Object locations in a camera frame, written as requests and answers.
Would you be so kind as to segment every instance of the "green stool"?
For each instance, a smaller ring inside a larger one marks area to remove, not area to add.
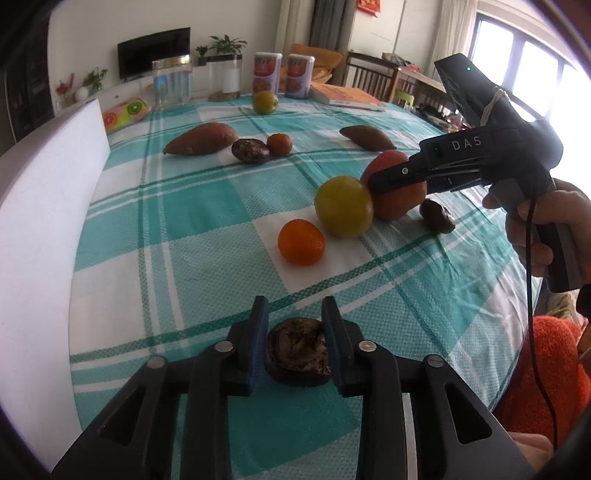
[[[407,105],[413,106],[414,97],[410,93],[407,93],[400,88],[396,88],[394,89],[394,103],[402,108],[406,108]]]

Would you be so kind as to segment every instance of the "orange label can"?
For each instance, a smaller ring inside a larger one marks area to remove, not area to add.
[[[252,93],[269,90],[279,93],[279,78],[281,73],[281,53],[255,53],[254,80]]]
[[[308,55],[290,54],[287,64],[287,81],[285,96],[292,98],[307,98],[312,81],[314,57]]]

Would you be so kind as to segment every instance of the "wall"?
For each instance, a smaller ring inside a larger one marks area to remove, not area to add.
[[[191,27],[191,49],[210,35],[248,42],[242,87],[252,82],[253,54],[274,51],[278,0],[65,0],[51,15],[48,36],[50,84],[76,74],[74,88],[94,67],[109,69],[103,86],[119,82],[117,44],[173,28]]]
[[[378,58],[385,51],[391,52],[396,42],[403,4],[404,0],[381,0],[381,12],[377,17],[355,11],[349,49]]]
[[[424,72],[439,26],[441,0],[407,0],[394,53]]]

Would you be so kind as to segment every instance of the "tomato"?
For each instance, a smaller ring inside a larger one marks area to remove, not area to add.
[[[375,157],[361,175],[361,183],[368,184],[370,175],[399,163],[408,161],[408,156],[398,150],[386,150]],[[385,220],[398,220],[410,209],[419,205],[427,195],[427,182],[419,182],[382,195],[372,195],[375,216]]]
[[[353,177],[335,177],[323,183],[316,192],[314,207],[326,229],[341,238],[363,234],[374,218],[368,189]]]

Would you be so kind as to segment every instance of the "glass jar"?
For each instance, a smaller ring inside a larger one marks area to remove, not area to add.
[[[209,97],[214,102],[234,100],[240,96],[242,55],[215,55],[207,58]]]
[[[152,74],[156,109],[186,103],[193,96],[191,55],[154,60]]]

